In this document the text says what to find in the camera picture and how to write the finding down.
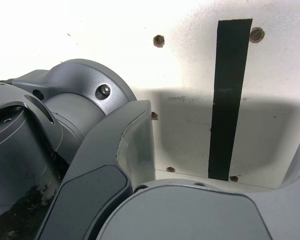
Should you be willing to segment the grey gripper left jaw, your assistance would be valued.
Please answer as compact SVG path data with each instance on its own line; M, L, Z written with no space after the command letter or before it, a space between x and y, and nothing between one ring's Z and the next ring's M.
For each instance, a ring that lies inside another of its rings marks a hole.
M151 102L131 101L85 137L36 235L38 240L94 240L112 212L153 181Z

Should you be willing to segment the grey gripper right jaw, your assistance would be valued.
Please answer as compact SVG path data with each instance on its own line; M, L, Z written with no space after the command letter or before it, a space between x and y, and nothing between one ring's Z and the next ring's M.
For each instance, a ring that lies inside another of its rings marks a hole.
M99 240L300 240L300 145L277 189L155 184L109 216Z

